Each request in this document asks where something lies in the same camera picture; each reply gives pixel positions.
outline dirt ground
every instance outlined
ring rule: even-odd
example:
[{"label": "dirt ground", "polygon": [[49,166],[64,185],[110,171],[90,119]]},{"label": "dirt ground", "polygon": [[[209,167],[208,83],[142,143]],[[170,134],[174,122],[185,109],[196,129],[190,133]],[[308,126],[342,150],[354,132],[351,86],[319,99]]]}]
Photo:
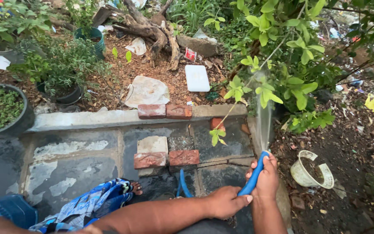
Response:
[{"label": "dirt ground", "polygon": [[[164,51],[160,53],[159,64],[155,68],[150,66],[150,51],[149,48],[152,43],[148,42],[147,52],[143,56],[137,56],[132,54],[132,62],[127,63],[125,54],[127,49],[125,46],[129,45],[135,37],[124,36],[121,39],[113,35],[105,35],[104,40],[107,47],[107,56],[105,61],[112,64],[112,73],[114,77],[106,77],[104,80],[102,77],[91,75],[87,77],[87,80],[92,83],[97,83],[98,88],[95,86],[88,86],[88,89],[98,93],[91,93],[91,100],[83,99],[78,101],[76,105],[80,107],[82,111],[92,111],[96,112],[101,107],[107,107],[111,109],[128,109],[125,106],[119,105],[117,95],[122,97],[124,101],[127,95],[127,86],[132,83],[137,75],[147,76],[154,79],[158,79],[164,82],[169,89],[170,102],[169,104],[186,104],[188,101],[192,100],[195,105],[205,105],[205,104],[222,104],[230,103],[231,100],[225,100],[221,97],[220,93],[224,93],[225,89],[222,87],[221,81],[225,80],[227,75],[226,68],[221,65],[217,65],[216,61],[222,62],[221,60],[216,60],[212,63],[212,67],[209,68],[205,65],[205,61],[216,59],[197,59],[195,62],[189,61],[185,58],[181,58],[178,70],[167,71],[169,64],[169,59],[171,54]],[[118,51],[118,57],[115,59],[112,55],[112,49],[116,48]],[[187,82],[185,77],[185,66],[186,65],[203,65],[206,67],[207,75],[209,78],[210,85],[213,86],[211,91],[216,91],[219,93],[216,99],[210,101],[206,98],[205,92],[190,92],[187,89]],[[36,90],[35,85],[26,81],[17,81],[13,78],[11,72],[0,70],[0,83],[10,84],[21,88],[25,94],[28,96],[30,102],[37,106],[39,104],[44,104],[46,99]]]},{"label": "dirt ground", "polygon": [[[336,96],[337,99],[324,107],[334,108],[336,120],[332,126],[299,136],[282,133],[280,125],[276,128],[276,141],[271,150],[278,156],[280,176],[288,185],[290,197],[297,196],[305,202],[305,210],[292,210],[296,234],[357,234],[374,227],[374,198],[365,187],[366,173],[374,174],[374,114],[363,105],[366,94],[350,92],[347,96],[344,104]],[[357,126],[364,127],[362,133]],[[332,189],[309,190],[298,185],[290,174],[290,167],[298,160],[300,150],[314,152],[319,156],[316,161],[327,163],[347,197],[341,199]]]}]

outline red brick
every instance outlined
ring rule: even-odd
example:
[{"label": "red brick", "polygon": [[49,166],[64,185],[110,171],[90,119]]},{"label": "red brick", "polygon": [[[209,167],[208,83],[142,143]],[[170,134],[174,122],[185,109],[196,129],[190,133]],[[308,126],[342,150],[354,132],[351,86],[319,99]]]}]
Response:
[{"label": "red brick", "polygon": [[305,210],[304,201],[300,197],[291,197],[291,206],[297,210]]},{"label": "red brick", "polygon": [[134,168],[164,167],[166,164],[165,152],[134,154]]},{"label": "red brick", "polygon": [[210,130],[213,130],[221,123],[222,119],[221,118],[213,118],[210,121]]},{"label": "red brick", "polygon": [[167,119],[190,120],[192,117],[192,106],[167,105]]},{"label": "red brick", "polygon": [[199,164],[198,150],[177,150],[169,152],[170,166],[185,166]]},{"label": "red brick", "polygon": [[164,119],[165,113],[165,104],[138,105],[138,117],[142,120]]}]

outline white plastic container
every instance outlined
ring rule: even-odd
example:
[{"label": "white plastic container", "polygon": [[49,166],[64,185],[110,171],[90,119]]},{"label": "white plastic container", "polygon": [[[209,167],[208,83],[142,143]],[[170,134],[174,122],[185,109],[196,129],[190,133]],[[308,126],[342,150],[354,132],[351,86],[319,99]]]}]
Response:
[{"label": "white plastic container", "polygon": [[319,185],[325,189],[331,189],[334,187],[333,174],[331,173],[330,168],[328,168],[327,164],[323,163],[318,166],[324,177],[324,182],[320,184],[304,168],[303,163],[301,162],[301,157],[314,161],[318,157],[318,155],[308,150],[301,150],[299,152],[298,161],[295,162],[291,167],[291,175],[299,185],[304,187],[313,187]]},{"label": "white plastic container", "polygon": [[202,65],[186,65],[187,89],[190,92],[210,91],[206,67]]}]

